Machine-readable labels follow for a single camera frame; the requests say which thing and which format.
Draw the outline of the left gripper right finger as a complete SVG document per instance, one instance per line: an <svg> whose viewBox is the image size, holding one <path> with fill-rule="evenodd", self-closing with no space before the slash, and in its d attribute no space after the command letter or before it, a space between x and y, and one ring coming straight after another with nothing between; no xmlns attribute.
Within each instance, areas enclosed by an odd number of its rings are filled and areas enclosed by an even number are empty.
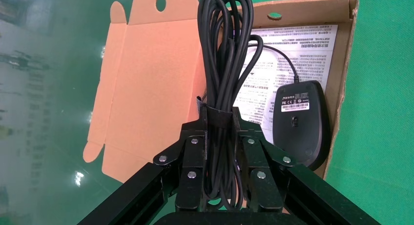
<svg viewBox="0 0 414 225"><path fill-rule="evenodd" d="M248 225L375 225L376 219L232 110Z"/></svg>

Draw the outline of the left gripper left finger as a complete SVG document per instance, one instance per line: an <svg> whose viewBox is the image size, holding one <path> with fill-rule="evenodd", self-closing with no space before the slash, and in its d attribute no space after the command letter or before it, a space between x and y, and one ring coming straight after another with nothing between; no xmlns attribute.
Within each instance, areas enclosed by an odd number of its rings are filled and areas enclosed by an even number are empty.
<svg viewBox="0 0 414 225"><path fill-rule="evenodd" d="M182 125L179 140L145 164L79 223L177 225L178 215L203 209L207 111Z"/></svg>

